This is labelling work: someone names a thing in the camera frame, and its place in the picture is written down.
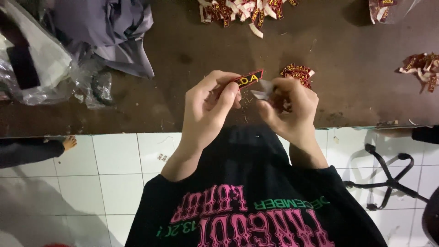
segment gray fabric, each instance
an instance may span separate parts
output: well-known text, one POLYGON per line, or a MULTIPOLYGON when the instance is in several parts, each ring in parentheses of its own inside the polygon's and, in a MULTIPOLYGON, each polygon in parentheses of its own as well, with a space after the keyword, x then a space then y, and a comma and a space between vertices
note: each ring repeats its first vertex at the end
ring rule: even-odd
POLYGON ((154 77, 143 48, 153 24, 149 0, 56 0, 51 16, 75 59, 94 53, 111 68, 154 77))

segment table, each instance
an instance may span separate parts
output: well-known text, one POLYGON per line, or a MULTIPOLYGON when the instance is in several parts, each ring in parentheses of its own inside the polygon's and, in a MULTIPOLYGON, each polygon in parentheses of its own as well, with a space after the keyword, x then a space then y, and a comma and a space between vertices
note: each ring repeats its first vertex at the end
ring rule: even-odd
MULTIPOLYGON (((270 80, 291 62, 316 71, 317 128, 439 123, 439 92, 420 94, 415 76, 395 72, 409 55, 439 51, 439 1, 423 0, 397 24, 370 25, 365 0, 301 0, 284 5, 284 19, 266 18, 264 39, 248 22, 200 23, 196 0, 154 1, 152 10, 144 47, 153 80, 113 72, 116 109, 88 110, 75 97, 34 107, 2 103, 0 137, 181 131, 185 92, 210 71, 264 68, 270 80)), ((243 96, 227 126, 261 123, 255 99, 246 90, 243 96)))

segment left hand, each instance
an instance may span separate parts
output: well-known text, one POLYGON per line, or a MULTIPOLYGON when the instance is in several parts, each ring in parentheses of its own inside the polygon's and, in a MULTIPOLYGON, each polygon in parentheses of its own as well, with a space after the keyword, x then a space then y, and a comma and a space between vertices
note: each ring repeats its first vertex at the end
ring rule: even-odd
POLYGON ((237 77, 215 70, 186 93, 179 149, 201 153, 218 136, 230 109, 241 107, 239 86, 229 83, 237 77))

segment bare foot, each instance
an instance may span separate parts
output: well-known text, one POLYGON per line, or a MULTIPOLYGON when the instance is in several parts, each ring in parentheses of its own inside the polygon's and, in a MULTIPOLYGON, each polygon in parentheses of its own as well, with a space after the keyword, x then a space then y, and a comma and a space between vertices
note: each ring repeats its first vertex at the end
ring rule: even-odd
POLYGON ((64 152, 72 149, 76 146, 76 137, 74 135, 70 135, 63 141, 62 144, 64 146, 64 152))

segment wooden table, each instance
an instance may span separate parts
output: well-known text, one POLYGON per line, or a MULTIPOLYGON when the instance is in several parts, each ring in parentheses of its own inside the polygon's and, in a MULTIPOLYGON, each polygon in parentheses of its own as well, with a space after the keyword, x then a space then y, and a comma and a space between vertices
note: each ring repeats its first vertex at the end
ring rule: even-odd
MULTIPOLYGON (((181 131, 185 92, 210 71, 264 68, 270 80, 291 62, 316 71, 316 127, 439 123, 439 92, 420 94, 415 76, 395 72, 409 55, 439 51, 439 1, 423 0, 397 24, 370 25, 366 0, 302 0, 284 5, 281 21, 266 18, 264 39, 248 21, 200 23, 196 0, 154 1, 152 10, 144 47, 153 80, 114 72, 116 109, 88 110, 74 97, 57 105, 1 104, 0 137, 181 131)), ((226 125, 261 122, 255 99, 243 96, 226 125)))

